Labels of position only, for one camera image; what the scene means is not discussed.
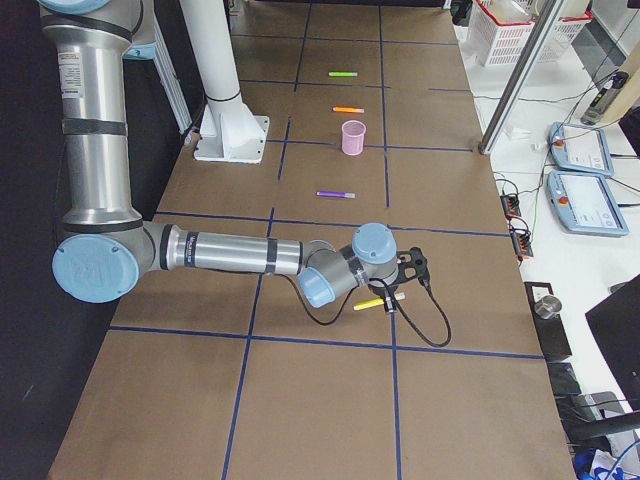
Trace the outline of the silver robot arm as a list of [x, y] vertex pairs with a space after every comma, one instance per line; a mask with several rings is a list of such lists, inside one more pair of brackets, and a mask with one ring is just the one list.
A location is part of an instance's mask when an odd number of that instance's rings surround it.
[[182, 267], [289, 276], [309, 310], [366, 286], [394, 311], [398, 286], [414, 280], [429, 286], [421, 250], [399, 250], [379, 223], [360, 226], [338, 249], [322, 240], [185, 231], [145, 221], [131, 200], [123, 60], [152, 35], [152, 3], [44, 1], [40, 15], [57, 49], [63, 102], [71, 207], [52, 270], [68, 294], [109, 302], [147, 272]]

